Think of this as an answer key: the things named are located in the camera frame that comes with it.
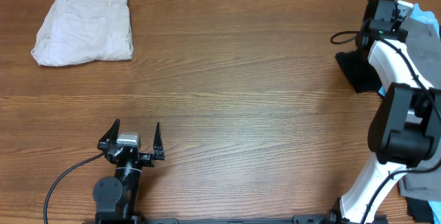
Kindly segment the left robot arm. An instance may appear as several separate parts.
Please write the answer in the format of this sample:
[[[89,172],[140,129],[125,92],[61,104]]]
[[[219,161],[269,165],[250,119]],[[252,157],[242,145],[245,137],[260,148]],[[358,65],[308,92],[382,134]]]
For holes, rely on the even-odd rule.
[[[96,203],[96,223],[146,223],[142,213],[135,210],[144,167],[154,167],[155,161],[165,159],[160,125],[156,125],[153,152],[140,151],[141,138],[137,133],[119,133],[120,120],[103,135],[97,148],[116,166],[114,176],[100,179],[93,189]]]

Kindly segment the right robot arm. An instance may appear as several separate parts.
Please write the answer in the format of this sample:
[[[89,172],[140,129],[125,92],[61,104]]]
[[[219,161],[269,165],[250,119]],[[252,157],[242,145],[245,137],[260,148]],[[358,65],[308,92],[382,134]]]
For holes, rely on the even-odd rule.
[[[384,198],[440,151],[440,26],[434,14],[402,0],[367,0],[362,25],[348,32],[353,52],[336,61],[358,93],[382,102],[369,126],[368,161],[329,223],[385,223]]]

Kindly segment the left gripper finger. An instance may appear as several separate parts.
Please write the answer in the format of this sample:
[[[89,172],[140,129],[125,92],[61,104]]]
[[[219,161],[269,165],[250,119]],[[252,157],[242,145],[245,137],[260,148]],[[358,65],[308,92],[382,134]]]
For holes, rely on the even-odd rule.
[[[154,135],[154,141],[153,141],[153,149],[155,154],[162,154],[163,153],[163,142],[161,138],[161,127],[160,123],[158,122],[156,124],[156,130]]]
[[[114,143],[119,135],[120,119],[116,119],[111,128],[102,136],[99,143]]]

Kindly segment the grey shorts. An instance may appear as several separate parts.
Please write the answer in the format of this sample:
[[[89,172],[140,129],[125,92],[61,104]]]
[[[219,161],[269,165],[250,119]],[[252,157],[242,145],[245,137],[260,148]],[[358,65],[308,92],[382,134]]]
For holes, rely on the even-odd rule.
[[[408,32],[407,53],[419,73],[440,89],[440,38],[431,24],[408,19],[402,27]],[[440,200],[440,169],[426,174],[406,174],[399,181],[400,194],[424,201]]]

